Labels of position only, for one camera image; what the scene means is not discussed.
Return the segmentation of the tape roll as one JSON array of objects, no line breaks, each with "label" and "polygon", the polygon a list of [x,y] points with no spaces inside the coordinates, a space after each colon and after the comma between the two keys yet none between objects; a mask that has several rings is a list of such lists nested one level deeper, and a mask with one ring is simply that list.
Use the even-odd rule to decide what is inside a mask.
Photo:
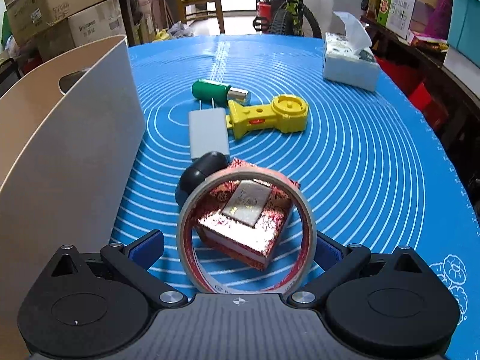
[{"label": "tape roll", "polygon": [[176,249],[193,285],[204,293],[233,294],[204,270],[194,250],[192,232],[228,256],[258,270],[267,267],[292,209],[298,211],[302,240],[286,277],[264,293],[291,295],[308,275],[317,246],[315,221],[298,185],[258,166],[227,167],[200,183],[181,207]]}]

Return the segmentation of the beige plastic storage bin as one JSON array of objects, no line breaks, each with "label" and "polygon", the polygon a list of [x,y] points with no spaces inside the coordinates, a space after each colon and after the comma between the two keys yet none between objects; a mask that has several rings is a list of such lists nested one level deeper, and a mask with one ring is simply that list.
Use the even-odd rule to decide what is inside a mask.
[{"label": "beige plastic storage bin", "polygon": [[110,239],[146,129],[125,36],[71,49],[1,97],[1,357],[23,359],[20,304],[54,252]]}]

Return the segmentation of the red patterned gift box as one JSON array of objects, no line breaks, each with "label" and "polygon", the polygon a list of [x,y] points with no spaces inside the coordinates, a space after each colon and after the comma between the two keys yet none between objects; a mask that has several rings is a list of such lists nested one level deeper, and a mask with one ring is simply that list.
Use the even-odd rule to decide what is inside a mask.
[{"label": "red patterned gift box", "polygon": [[193,211],[202,242],[259,271],[272,260],[293,202],[262,180],[227,181],[212,189]]}]

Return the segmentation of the black earbuds case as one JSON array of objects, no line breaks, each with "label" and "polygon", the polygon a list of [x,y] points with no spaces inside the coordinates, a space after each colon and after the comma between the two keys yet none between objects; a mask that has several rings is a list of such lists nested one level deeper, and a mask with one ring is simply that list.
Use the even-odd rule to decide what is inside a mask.
[{"label": "black earbuds case", "polygon": [[177,205],[182,208],[192,192],[213,173],[226,169],[230,165],[227,156],[218,151],[205,153],[193,161],[181,174],[175,190]]}]

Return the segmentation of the blue silicone mat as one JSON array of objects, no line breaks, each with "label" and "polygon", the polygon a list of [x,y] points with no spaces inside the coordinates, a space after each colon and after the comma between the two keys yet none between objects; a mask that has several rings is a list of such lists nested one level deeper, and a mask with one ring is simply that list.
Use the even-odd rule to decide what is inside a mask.
[{"label": "blue silicone mat", "polygon": [[112,230],[128,244],[158,228],[163,256],[152,273],[195,293],[176,251],[174,191],[190,165],[192,84],[224,82],[255,105],[294,94],[309,105],[307,128],[231,140],[232,158],[296,180],[318,230],[375,253],[409,245],[459,303],[450,359],[479,357],[479,224],[453,164],[418,111],[386,75],[374,92],[325,80],[321,40],[282,36],[190,37],[129,51],[146,130]]}]

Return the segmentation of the white power adapter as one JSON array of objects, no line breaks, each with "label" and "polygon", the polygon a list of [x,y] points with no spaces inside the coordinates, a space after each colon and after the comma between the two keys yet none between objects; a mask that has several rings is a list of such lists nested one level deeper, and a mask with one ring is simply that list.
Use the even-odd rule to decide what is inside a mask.
[{"label": "white power adapter", "polygon": [[190,111],[188,114],[190,158],[218,152],[230,158],[226,113],[222,107]]}]

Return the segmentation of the yellow toy tool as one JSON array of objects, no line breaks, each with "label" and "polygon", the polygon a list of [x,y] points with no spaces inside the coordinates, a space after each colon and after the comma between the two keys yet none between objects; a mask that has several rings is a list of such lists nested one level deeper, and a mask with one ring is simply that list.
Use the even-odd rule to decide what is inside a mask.
[{"label": "yellow toy tool", "polygon": [[256,130],[274,128],[281,133],[298,133],[307,127],[309,105],[293,94],[280,94],[269,104],[254,106],[229,100],[228,108],[227,129],[232,130],[237,140]]}]

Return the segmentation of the green cylinder lighter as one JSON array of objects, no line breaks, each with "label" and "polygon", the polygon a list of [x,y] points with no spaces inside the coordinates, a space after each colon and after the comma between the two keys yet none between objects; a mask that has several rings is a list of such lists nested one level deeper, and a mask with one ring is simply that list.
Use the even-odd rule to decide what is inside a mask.
[{"label": "green cylinder lighter", "polygon": [[251,93],[248,90],[212,80],[197,80],[193,83],[191,92],[199,101],[213,101],[222,107],[227,107],[228,101],[243,106],[248,106],[251,102]]}]

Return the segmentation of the white tissue pack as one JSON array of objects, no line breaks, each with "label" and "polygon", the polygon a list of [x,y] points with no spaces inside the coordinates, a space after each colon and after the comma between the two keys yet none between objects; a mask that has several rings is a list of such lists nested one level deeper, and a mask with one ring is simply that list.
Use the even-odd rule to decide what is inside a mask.
[{"label": "white tissue pack", "polygon": [[334,14],[343,22],[345,34],[325,34],[324,79],[374,92],[381,69],[371,51],[370,36],[350,12]]}]

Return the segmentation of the stacked cardboard boxes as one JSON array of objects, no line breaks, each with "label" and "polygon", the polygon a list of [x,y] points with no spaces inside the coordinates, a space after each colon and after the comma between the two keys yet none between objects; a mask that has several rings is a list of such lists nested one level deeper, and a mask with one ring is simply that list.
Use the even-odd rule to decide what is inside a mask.
[{"label": "stacked cardboard boxes", "polygon": [[4,0],[10,29],[20,47],[38,49],[47,61],[125,27],[119,0]]}]

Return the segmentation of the green white carton box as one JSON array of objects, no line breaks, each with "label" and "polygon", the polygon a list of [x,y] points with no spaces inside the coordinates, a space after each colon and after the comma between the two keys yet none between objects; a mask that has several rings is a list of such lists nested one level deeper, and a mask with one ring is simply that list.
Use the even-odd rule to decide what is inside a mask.
[{"label": "green white carton box", "polygon": [[413,17],[416,0],[380,0],[377,22],[405,39]]}]

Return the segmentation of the teal plastic crate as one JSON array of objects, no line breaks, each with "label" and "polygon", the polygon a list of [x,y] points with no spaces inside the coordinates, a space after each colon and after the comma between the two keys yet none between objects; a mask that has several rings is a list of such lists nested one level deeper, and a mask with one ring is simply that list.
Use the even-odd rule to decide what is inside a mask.
[{"label": "teal plastic crate", "polygon": [[448,45],[479,66],[480,0],[453,0]]}]

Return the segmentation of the green black bicycle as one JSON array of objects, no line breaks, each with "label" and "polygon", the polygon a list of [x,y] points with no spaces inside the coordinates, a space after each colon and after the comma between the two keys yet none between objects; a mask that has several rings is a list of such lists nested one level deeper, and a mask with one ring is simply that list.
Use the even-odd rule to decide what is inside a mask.
[{"label": "green black bicycle", "polygon": [[304,0],[257,0],[257,33],[322,38],[320,24]]}]

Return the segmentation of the wooden chair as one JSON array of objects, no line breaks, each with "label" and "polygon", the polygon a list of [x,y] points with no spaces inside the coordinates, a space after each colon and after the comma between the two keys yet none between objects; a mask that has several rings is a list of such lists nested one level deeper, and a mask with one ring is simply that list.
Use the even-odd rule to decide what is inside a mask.
[{"label": "wooden chair", "polygon": [[[197,5],[206,6],[208,3],[214,4],[215,8],[213,10],[206,8],[192,13],[187,12],[187,8]],[[187,24],[189,21],[215,18],[218,23],[220,34],[225,34],[224,12],[221,0],[174,0],[173,12],[174,19],[180,21],[182,24]]]}]

